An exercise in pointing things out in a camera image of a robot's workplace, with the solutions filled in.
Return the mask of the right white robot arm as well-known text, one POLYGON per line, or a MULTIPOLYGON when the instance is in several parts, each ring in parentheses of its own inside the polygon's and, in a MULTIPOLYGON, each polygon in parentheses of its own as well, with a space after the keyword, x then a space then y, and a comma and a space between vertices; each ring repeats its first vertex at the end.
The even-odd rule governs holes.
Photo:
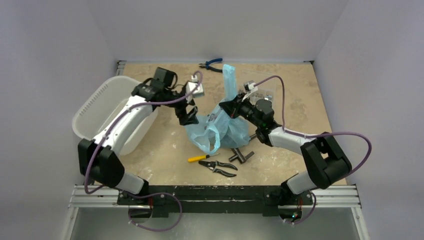
POLYGON ((252 104, 244 94, 219 103, 232 119, 242 117, 256 126, 256 137, 267 146, 282 148, 303 157, 306 170, 281 184, 280 196, 288 204, 294 203, 304 192, 326 189, 352 170, 344 151, 329 133, 318 136, 290 131, 274 119, 272 102, 259 99, 252 104))

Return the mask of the light blue plastic bag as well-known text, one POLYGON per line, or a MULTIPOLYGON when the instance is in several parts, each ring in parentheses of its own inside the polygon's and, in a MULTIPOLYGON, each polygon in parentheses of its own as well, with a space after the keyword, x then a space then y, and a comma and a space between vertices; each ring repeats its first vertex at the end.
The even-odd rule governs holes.
POLYGON ((203 82, 206 100, 213 109, 209 114, 198 114, 198 124, 184 127, 189 141, 206 154, 213 154, 220 148, 233 149, 249 143, 249 124, 241 117, 230 118, 219 103, 230 101, 237 95, 236 68, 229 64, 222 67, 222 80, 212 86, 212 82, 203 82))

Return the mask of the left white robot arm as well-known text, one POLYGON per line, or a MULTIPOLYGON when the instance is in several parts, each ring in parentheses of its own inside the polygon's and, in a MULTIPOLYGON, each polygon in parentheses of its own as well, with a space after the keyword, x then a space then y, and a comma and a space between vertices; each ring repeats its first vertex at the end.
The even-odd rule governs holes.
POLYGON ((86 194, 108 187, 127 192, 138 205, 148 201, 149 182, 125 170, 119 154, 136 128, 160 106, 173 108, 181 126, 198 124, 194 99, 204 95, 203 73, 195 71, 180 91, 175 90, 177 82, 174 71, 157 67, 153 77, 134 87, 127 105, 104 130, 80 140, 77 152, 86 194))

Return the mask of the white plastic basin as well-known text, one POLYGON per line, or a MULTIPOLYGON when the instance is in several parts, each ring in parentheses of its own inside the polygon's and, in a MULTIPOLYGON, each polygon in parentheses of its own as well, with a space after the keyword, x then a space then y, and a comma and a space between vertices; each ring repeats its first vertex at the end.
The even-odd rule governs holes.
POLYGON ((126 108, 131 92, 141 82, 128 76, 106 80, 89 97, 72 119, 72 129, 80 140, 92 140, 126 108))

